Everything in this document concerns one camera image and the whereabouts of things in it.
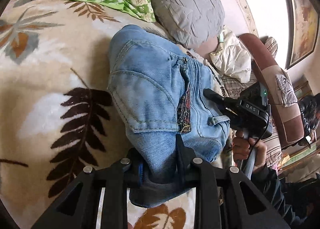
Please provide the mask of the person's right hand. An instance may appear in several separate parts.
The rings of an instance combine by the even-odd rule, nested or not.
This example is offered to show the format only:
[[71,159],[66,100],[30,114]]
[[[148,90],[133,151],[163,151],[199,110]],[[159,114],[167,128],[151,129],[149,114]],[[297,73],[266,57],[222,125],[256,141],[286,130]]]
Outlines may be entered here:
[[266,165],[267,147],[262,141],[256,142],[253,138],[244,139],[243,131],[236,131],[232,142],[233,159],[235,162],[247,159],[249,157],[250,147],[254,146],[256,149],[256,157],[253,174],[258,173],[264,168]]

